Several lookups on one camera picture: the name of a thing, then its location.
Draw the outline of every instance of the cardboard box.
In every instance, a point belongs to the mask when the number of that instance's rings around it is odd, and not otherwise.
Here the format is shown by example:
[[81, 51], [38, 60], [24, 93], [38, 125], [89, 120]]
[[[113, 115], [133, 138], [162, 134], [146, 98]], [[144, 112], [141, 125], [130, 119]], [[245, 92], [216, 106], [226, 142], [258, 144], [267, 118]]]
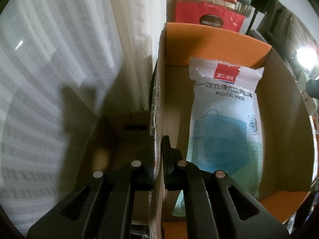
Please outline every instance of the cardboard box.
[[[127, 112], [101, 117], [82, 152], [77, 184], [96, 170], [118, 170], [140, 160], [154, 165], [154, 140], [150, 136], [150, 111]], [[149, 192], [136, 191], [132, 222], [149, 224]]]
[[[163, 135], [186, 158], [194, 81], [189, 57], [217, 59], [252, 68], [264, 67], [256, 93], [262, 121], [264, 162], [259, 200], [280, 221], [289, 218], [310, 191], [314, 140], [306, 106], [289, 70], [272, 47], [249, 36], [203, 25], [167, 23], [159, 44], [155, 96], [155, 148]], [[165, 191], [163, 221], [172, 216], [179, 191]]]

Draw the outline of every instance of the metal screw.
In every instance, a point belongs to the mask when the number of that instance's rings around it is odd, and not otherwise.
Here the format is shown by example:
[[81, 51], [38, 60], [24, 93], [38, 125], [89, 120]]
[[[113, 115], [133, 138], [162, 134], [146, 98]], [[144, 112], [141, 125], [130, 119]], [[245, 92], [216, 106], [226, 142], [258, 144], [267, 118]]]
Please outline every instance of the metal screw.
[[132, 165], [133, 167], [139, 167], [141, 164], [142, 164], [142, 163], [141, 163], [139, 160], [135, 160], [135, 161], [131, 162], [131, 165]]
[[218, 178], [224, 178], [226, 176], [226, 174], [223, 171], [217, 171], [215, 175]]
[[177, 165], [180, 167], [185, 167], [187, 165], [187, 162], [185, 160], [179, 160], [177, 162]]
[[93, 173], [93, 177], [94, 178], [101, 178], [103, 176], [103, 172], [102, 171], [95, 171]]

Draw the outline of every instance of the chinese characters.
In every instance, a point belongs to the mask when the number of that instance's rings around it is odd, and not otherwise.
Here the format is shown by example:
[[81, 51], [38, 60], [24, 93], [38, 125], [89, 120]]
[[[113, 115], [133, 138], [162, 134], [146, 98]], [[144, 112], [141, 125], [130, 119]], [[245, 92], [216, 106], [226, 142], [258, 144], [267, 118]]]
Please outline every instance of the chinese characters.
[[237, 94], [241, 94], [247, 97], [252, 98], [252, 94], [250, 92], [246, 92], [244, 90], [238, 89], [236, 87], [233, 86], [229, 86], [226, 84], [218, 84], [218, 83], [212, 83], [212, 82], [206, 82], [206, 83], [201, 83], [199, 85], [206, 85], [206, 88], [212, 88], [212, 89], [216, 89], [216, 90], [224, 90], [224, 91], [229, 91], [229, 92], [233, 92], [233, 93], [237, 93]]

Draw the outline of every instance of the sheer curtain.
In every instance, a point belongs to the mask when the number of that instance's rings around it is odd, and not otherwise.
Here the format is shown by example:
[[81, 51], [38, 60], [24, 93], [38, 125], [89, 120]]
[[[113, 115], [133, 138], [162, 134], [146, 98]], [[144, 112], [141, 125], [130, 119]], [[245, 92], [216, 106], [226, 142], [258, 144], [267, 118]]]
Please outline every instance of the sheer curtain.
[[0, 204], [25, 235], [73, 189], [104, 112], [148, 108], [166, 0], [10, 0], [0, 15]]

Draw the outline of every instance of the plastic bag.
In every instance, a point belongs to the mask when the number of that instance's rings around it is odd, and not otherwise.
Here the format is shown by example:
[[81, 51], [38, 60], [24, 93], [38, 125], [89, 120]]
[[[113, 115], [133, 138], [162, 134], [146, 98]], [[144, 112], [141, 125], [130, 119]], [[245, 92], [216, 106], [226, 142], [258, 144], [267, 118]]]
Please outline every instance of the plastic bag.
[[[263, 72], [217, 60], [189, 61], [196, 83], [186, 160], [207, 172], [223, 170], [255, 198], [263, 149], [254, 92]], [[182, 192], [173, 215], [185, 216]]]

